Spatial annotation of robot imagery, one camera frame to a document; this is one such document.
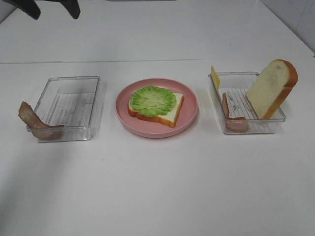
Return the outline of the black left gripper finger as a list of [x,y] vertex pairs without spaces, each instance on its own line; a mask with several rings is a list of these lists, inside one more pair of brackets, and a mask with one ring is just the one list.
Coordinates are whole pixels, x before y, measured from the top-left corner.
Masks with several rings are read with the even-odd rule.
[[73,19],[78,19],[81,13],[78,0],[61,0],[60,3],[65,7]]
[[34,0],[3,0],[20,10],[24,11],[27,15],[37,20],[40,16],[40,9]]

